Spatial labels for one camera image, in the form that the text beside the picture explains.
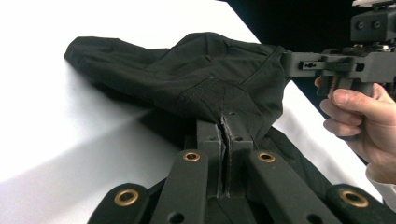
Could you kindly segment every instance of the black cloth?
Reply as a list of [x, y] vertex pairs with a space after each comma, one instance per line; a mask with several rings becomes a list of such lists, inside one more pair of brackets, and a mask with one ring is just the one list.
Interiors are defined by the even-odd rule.
[[214, 33], [187, 35], [170, 49], [88, 36], [64, 57], [84, 76], [181, 117], [220, 124], [222, 113], [237, 112], [260, 142], [282, 114], [284, 51]]

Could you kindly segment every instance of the gold grommet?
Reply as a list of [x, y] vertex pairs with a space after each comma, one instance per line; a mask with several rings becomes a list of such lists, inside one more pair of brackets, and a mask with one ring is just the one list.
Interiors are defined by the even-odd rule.
[[355, 191], [349, 189], [342, 190], [339, 195], [346, 203], [352, 204], [355, 207], [367, 207], [369, 205], [369, 201]]
[[118, 206], [124, 207], [135, 203], [138, 197], [139, 197], [139, 193], [136, 190], [123, 189], [117, 193], [116, 197], [114, 198], [114, 203]]
[[198, 161], [200, 158], [201, 156], [196, 152], [188, 152], [183, 155], [185, 161]]
[[260, 153], [258, 156], [259, 160], [265, 161], [265, 162], [273, 162], [275, 161], [275, 156], [269, 154], [269, 153]]

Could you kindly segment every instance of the white table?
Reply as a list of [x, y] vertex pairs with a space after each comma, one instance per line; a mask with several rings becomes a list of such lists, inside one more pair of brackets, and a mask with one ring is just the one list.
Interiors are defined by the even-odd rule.
[[[170, 48], [196, 32], [258, 42], [224, 2], [1, 5], [0, 223], [85, 223], [117, 185], [149, 188], [165, 178], [180, 151], [142, 121], [158, 111], [114, 101], [64, 60], [75, 37], [117, 37], [145, 48]], [[285, 94], [275, 126], [334, 184], [379, 198], [359, 159], [321, 127], [323, 118], [292, 82]]]

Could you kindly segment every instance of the human hand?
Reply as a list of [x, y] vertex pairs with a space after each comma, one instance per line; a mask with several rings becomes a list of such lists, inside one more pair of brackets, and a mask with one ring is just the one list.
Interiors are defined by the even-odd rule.
[[346, 143], [389, 183], [396, 184], [396, 104], [374, 84], [372, 97], [351, 90], [336, 90], [320, 108], [330, 116], [323, 126], [337, 136], [359, 135]]

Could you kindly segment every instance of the dark floor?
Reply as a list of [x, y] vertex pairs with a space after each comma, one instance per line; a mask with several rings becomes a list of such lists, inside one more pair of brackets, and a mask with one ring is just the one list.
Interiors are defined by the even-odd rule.
[[[349, 22], [368, 8], [352, 7], [352, 0], [228, 0], [238, 16], [263, 44], [280, 45], [300, 52], [350, 47]], [[314, 106], [314, 77], [294, 82]]]

